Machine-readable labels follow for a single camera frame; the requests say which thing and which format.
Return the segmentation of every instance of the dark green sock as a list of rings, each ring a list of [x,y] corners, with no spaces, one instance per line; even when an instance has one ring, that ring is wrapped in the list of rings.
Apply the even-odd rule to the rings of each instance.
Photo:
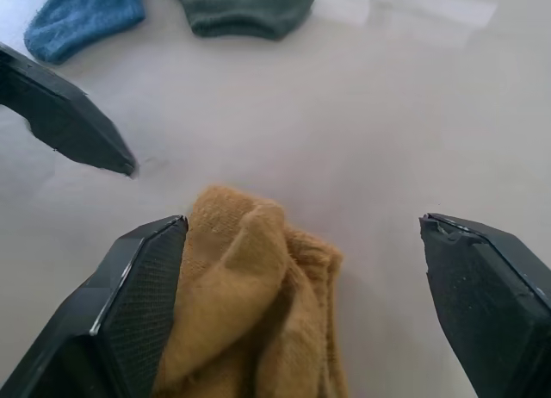
[[[278,40],[309,15],[313,0],[180,0],[194,34]]]

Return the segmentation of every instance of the white floor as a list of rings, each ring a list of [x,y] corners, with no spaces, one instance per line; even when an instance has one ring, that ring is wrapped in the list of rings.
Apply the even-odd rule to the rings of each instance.
[[[0,41],[27,53],[44,1],[0,0]],[[0,380],[119,235],[229,183],[344,251],[351,397],[473,397],[418,217],[506,229],[551,264],[549,0],[318,0],[277,43],[198,40],[176,0],[145,4],[135,30],[56,68],[116,123],[136,179],[65,159],[0,109]]]

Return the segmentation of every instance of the blue sock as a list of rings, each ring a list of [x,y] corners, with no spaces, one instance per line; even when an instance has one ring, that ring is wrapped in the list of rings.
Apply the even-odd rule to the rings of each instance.
[[[28,26],[25,46],[35,58],[61,64],[144,18],[141,0],[48,0]]]

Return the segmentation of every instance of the crumpled sock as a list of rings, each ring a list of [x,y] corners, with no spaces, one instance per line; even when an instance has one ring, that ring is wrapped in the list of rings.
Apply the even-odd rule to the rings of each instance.
[[[25,46],[35,58],[59,65],[144,18],[142,0],[48,0],[28,26]]]
[[[313,0],[180,0],[194,34],[280,40],[310,14]]]

